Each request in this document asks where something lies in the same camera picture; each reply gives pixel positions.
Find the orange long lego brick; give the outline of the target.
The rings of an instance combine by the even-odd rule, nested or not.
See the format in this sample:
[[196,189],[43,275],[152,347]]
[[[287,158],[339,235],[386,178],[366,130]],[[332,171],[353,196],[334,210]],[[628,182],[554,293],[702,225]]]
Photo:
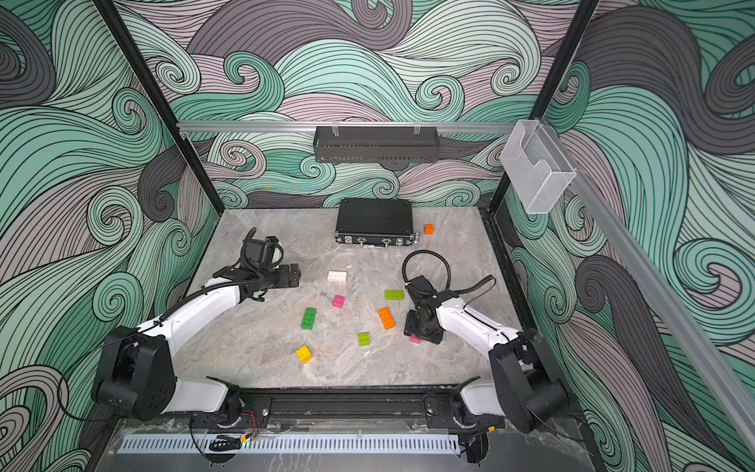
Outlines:
[[385,330],[391,330],[396,327],[395,320],[389,308],[380,308],[377,313],[379,314],[379,319]]

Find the lime green long lego brick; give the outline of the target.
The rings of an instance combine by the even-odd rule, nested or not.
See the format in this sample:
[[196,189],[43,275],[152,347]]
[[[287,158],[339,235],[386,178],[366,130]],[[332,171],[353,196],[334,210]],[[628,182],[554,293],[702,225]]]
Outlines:
[[405,299],[405,292],[403,290],[386,290],[383,295],[385,295],[385,300],[387,301],[402,301]]

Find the white lego brick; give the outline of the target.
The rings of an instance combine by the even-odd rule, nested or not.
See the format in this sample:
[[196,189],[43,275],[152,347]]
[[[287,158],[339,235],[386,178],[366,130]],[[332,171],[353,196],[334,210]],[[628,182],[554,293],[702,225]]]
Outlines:
[[347,271],[329,271],[328,282],[329,283],[346,283],[348,279]]

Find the yellow lego brick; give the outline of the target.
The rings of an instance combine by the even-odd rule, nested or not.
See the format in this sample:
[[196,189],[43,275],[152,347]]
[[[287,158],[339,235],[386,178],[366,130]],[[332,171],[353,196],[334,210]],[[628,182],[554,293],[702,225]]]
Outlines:
[[295,354],[302,365],[306,365],[314,358],[308,346],[304,345],[295,351]]

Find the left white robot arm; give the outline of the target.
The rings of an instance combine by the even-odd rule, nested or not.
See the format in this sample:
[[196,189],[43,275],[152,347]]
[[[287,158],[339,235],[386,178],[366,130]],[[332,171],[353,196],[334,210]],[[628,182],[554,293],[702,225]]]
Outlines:
[[262,301],[271,289],[296,288],[297,264],[250,271],[225,267],[197,292],[135,328],[118,326],[104,340],[92,400],[143,422],[173,413],[206,414],[222,428],[236,425],[244,408],[237,385],[190,379],[174,371],[176,353],[220,315],[245,300]]

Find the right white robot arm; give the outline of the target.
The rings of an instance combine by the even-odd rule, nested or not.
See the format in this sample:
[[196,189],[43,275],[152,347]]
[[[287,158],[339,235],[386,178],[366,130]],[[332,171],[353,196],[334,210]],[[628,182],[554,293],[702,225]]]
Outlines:
[[419,301],[407,314],[404,333],[433,344],[454,334],[489,360],[491,379],[458,389],[464,419],[503,418],[530,433],[570,403],[562,368],[540,332],[504,326],[451,291]]

